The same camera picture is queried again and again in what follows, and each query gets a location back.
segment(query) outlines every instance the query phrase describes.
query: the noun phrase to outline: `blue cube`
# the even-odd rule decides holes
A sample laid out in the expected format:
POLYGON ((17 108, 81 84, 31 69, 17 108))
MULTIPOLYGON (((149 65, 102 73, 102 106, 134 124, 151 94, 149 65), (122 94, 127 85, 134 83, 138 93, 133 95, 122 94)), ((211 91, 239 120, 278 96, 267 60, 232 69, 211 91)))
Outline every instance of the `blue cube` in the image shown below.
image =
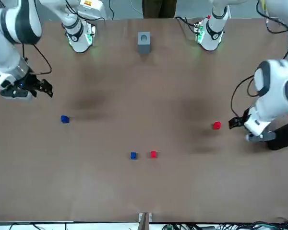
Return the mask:
POLYGON ((69 123, 69 117, 62 115, 61 116, 61 122, 64 124, 68 124, 69 123))
POLYGON ((130 159, 135 160, 136 159, 136 152, 131 152, 130 159))

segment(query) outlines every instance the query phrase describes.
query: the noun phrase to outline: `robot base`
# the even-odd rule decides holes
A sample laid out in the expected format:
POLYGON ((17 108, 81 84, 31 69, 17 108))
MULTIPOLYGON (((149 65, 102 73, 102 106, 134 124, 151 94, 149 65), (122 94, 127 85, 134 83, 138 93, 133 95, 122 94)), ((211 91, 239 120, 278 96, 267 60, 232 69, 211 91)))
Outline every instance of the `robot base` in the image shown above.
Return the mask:
POLYGON ((90 46, 94 43, 95 38, 95 32, 96 28, 95 26, 92 26, 92 24, 82 20, 83 24, 83 32, 81 36, 79 37, 79 40, 77 42, 74 42, 72 38, 70 39, 68 36, 69 44, 77 53, 83 53, 85 52, 90 46))
POLYGON ((200 44, 205 50, 213 51, 221 43, 224 31, 218 37, 218 39, 213 40, 211 38, 211 35, 207 32, 206 25, 207 25, 208 21, 209 21, 208 18, 205 18, 201 22, 198 22, 195 24, 195 27, 194 27, 195 41, 198 44, 200 44))

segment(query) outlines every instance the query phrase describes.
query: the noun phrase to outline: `small block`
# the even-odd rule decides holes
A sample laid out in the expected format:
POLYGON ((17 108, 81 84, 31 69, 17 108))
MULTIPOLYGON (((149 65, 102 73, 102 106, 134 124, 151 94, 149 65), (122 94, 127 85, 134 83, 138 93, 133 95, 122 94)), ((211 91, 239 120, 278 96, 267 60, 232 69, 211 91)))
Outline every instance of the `small block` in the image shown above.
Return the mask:
POLYGON ((157 152, 156 152, 156 151, 151 151, 151 152, 150 152, 150 157, 151 157, 152 159, 157 158, 157 152))
POLYGON ((136 152, 131 152, 130 153, 130 159, 135 160, 136 159, 136 152))
POLYGON ((150 53, 150 32, 138 32, 138 52, 139 54, 150 53))
POLYGON ((61 122, 64 124, 68 124, 69 123, 69 117, 62 115, 61 116, 61 122))
POLYGON ((220 129, 221 126, 222 126, 222 124, 221 124, 220 121, 216 121, 216 122, 213 123, 213 129, 214 129, 214 130, 220 129))

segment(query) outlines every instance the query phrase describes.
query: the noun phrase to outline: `metal post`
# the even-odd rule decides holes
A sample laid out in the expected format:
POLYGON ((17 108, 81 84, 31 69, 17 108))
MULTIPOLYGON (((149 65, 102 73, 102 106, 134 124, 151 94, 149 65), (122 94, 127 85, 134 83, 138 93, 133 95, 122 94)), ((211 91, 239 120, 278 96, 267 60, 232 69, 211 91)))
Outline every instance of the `metal post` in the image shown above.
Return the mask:
POLYGON ((138 230, 149 230, 149 216, 147 212, 142 214, 138 230))

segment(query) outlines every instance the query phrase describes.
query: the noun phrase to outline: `person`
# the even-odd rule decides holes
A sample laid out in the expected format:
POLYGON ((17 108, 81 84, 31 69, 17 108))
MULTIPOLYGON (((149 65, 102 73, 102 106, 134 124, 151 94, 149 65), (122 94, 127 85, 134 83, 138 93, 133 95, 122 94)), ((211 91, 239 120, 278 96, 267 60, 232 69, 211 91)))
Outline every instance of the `person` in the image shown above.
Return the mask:
POLYGON ((174 18, 177 0, 142 0, 144 18, 174 18))

